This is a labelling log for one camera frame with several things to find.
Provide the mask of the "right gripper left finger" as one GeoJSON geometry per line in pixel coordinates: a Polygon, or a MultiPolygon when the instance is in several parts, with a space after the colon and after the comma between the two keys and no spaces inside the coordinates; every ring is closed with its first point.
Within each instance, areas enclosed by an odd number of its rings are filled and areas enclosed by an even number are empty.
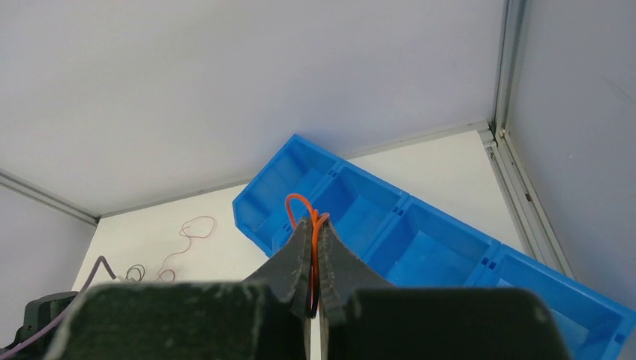
{"type": "Polygon", "coordinates": [[[287,243],[244,279],[265,284],[277,301],[300,318],[311,315],[312,232],[312,220],[300,219],[287,243]]]}

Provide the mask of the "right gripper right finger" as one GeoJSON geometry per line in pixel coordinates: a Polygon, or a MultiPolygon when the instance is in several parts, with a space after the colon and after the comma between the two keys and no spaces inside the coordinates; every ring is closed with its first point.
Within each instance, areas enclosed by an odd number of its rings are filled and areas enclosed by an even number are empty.
{"type": "Polygon", "coordinates": [[[394,287],[342,242],[330,220],[321,226],[317,259],[320,315],[330,323],[347,321],[345,305],[355,291],[394,287]]]}

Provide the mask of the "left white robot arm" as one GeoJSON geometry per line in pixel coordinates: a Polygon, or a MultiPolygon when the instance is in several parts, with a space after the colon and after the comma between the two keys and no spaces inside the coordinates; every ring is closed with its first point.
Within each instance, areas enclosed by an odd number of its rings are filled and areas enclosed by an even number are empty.
{"type": "Polygon", "coordinates": [[[23,324],[16,331],[11,347],[33,337],[57,318],[74,300],[78,292],[57,292],[30,301],[25,306],[23,324]]]}

